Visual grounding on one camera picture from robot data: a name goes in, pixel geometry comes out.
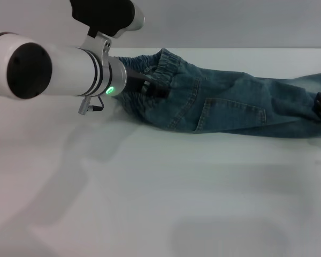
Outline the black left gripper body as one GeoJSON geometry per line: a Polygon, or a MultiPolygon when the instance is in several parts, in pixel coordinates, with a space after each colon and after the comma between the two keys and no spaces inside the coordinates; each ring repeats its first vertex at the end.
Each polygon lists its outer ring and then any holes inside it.
{"type": "Polygon", "coordinates": [[[126,68],[126,83],[123,92],[143,93],[144,88],[151,84],[151,80],[144,74],[126,68]]]}

